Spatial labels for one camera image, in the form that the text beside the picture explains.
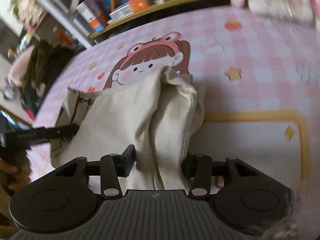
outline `wooden furniture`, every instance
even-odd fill
[[[147,14],[150,14],[150,13],[153,13],[153,12],[156,12],[156,11],[160,11],[160,10],[163,10],[163,9],[166,9],[166,8],[169,8],[169,7],[173,7],[173,6],[177,6],[177,5],[182,5],[182,4],[186,4],[186,3],[190,3],[190,2],[196,2],[196,1],[201,1],[201,0],[168,0],[166,1],[164,4],[159,4],[159,3],[155,3],[153,5],[151,5],[148,9],[144,10],[144,11],[140,11],[140,12],[137,12],[137,13],[134,13],[134,14],[131,14],[119,21],[116,21],[114,23],[111,23],[110,25],[108,25],[103,31],[101,32],[94,32],[92,31],[90,34],[89,34],[89,38],[91,39],[94,39],[96,37],[98,37],[99,35],[121,25],[121,24],[124,24],[124,23],[127,23],[133,19],[136,19],[138,17],[141,17],[143,15],[147,15]]]

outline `human hand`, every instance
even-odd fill
[[[20,169],[0,159],[0,172],[11,174],[16,181],[9,185],[9,189],[18,191],[30,183],[30,162],[27,159]]]

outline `metal pole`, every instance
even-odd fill
[[[57,8],[50,0],[37,0],[62,26],[64,26],[73,36],[85,47],[91,48],[92,45],[87,37],[73,25],[68,15]]]

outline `pink checkered tablecloth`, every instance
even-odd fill
[[[156,52],[159,56],[150,61],[150,68],[143,58],[154,58],[151,54]],[[131,65],[134,61],[140,64]],[[150,73],[164,63],[207,83],[205,111],[297,109],[308,121],[311,157],[316,156],[320,146],[320,43],[316,32],[229,6],[151,22],[82,52],[51,88],[34,126],[55,126],[68,86],[97,91],[136,82],[144,76],[138,77],[135,67]],[[229,80],[225,72],[231,66],[241,69],[241,79]],[[29,158],[32,180],[52,170],[49,145],[34,147]]]

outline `beige fabric bag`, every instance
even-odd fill
[[[188,190],[180,165],[204,117],[204,89],[197,92],[195,87],[202,86],[192,86],[191,80],[191,75],[166,66],[142,82],[119,88],[89,94],[68,89],[56,126],[81,126],[70,144],[52,143],[52,165],[57,168],[78,156],[100,160],[134,144],[136,164],[128,178],[119,178],[123,193]],[[99,184],[99,178],[90,178],[91,186]]]

